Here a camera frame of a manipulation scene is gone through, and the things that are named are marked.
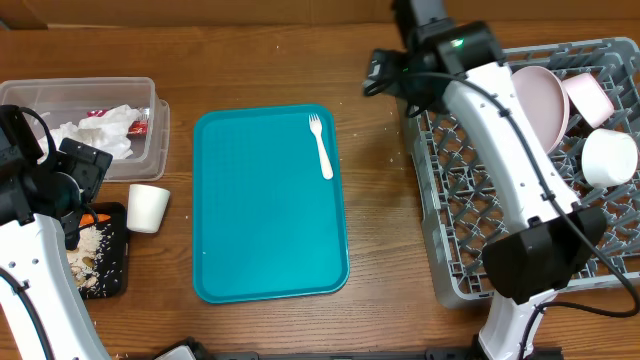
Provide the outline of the white paper cup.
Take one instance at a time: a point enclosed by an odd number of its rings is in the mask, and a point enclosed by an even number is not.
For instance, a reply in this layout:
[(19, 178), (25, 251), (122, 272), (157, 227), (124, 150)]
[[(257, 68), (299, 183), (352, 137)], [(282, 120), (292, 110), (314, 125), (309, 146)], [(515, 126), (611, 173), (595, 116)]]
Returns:
[(170, 191), (144, 184), (129, 187), (127, 228), (138, 233), (156, 233), (162, 223)]

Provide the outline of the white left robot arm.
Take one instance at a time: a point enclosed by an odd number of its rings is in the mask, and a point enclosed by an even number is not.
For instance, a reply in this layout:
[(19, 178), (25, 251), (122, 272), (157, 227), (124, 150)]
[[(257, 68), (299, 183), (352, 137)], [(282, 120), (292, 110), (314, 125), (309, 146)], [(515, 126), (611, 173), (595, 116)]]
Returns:
[(71, 139), (43, 150), (37, 116), (1, 108), (1, 309), (24, 359), (106, 359), (66, 253), (112, 157)]

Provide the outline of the white plastic fork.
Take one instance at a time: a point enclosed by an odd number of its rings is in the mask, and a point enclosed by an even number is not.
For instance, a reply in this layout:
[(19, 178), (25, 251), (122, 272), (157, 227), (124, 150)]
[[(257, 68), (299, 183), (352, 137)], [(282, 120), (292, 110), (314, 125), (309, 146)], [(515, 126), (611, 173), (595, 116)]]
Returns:
[(331, 180), (334, 173), (322, 137), (322, 122), (317, 114), (309, 116), (309, 127), (316, 140), (322, 176), (326, 180)]

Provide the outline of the red snack wrapper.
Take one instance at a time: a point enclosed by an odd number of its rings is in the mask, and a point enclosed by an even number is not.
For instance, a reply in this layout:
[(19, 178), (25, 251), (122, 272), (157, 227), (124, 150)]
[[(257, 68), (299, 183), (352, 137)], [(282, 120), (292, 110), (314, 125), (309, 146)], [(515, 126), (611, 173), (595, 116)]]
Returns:
[[(148, 123), (150, 118), (149, 108), (138, 108), (140, 116), (131, 124), (128, 130), (129, 135), (138, 136), (146, 135), (148, 132)], [(87, 112), (89, 117), (102, 117), (108, 112), (108, 109), (96, 109)]]

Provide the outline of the white napkin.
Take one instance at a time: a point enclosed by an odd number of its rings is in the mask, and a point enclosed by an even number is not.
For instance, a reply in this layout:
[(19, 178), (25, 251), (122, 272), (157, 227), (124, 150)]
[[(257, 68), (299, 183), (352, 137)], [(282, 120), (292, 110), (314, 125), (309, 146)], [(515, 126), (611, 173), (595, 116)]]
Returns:
[(64, 139), (69, 138), (108, 152), (114, 160), (123, 160), (134, 154), (132, 141), (128, 138), (129, 129), (136, 120), (142, 119), (143, 113), (129, 105), (121, 105), (107, 110), (101, 116), (81, 119), (77, 125), (68, 121), (58, 126), (49, 124), (49, 116), (49, 112), (41, 115), (57, 149)]

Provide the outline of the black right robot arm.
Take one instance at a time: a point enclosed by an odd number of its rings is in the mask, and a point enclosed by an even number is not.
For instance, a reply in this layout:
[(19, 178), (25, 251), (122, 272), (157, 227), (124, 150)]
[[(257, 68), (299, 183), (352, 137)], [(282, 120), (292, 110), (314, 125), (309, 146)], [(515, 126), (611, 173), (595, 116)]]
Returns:
[(373, 52), (364, 93), (386, 93), (419, 112), (451, 114), (466, 131), (495, 188), (508, 236), (485, 245), (495, 289), (474, 339), (477, 359), (525, 359), (544, 312), (589, 258), (606, 222), (559, 177), (527, 120), (511, 70), (483, 22), (411, 26), (403, 52)]

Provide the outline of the pink bowl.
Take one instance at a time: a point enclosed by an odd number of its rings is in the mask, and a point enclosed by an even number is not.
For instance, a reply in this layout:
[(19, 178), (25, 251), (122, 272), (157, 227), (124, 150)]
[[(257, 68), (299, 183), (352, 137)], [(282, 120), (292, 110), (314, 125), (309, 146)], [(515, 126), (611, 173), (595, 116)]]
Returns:
[(562, 84), (570, 101), (590, 127), (598, 128), (614, 113), (613, 103), (590, 73), (570, 77)]

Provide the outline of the white bowl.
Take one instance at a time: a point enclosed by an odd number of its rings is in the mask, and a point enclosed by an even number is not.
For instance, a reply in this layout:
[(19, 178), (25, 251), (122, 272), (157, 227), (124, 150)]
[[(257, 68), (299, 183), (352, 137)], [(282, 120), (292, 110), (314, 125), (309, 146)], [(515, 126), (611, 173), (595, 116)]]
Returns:
[(638, 147), (629, 134), (597, 129), (584, 143), (581, 167), (589, 185), (607, 188), (629, 181), (636, 172), (638, 161)]

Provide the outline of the large pink plate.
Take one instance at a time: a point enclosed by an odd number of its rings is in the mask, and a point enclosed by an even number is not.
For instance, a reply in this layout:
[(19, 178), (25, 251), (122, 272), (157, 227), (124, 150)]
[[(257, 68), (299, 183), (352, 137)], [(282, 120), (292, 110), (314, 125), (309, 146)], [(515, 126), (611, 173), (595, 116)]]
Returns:
[(547, 154), (560, 144), (569, 121), (569, 97), (561, 81), (541, 66), (527, 66), (511, 76), (518, 100)]

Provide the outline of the orange carrot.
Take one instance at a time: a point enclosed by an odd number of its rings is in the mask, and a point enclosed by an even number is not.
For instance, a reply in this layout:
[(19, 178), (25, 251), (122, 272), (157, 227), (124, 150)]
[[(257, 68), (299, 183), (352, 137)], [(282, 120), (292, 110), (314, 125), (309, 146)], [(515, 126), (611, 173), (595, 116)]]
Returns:
[(89, 226), (94, 225), (96, 223), (106, 222), (111, 218), (110, 215), (107, 214), (97, 214), (95, 216), (91, 214), (84, 214), (80, 220), (79, 226)]

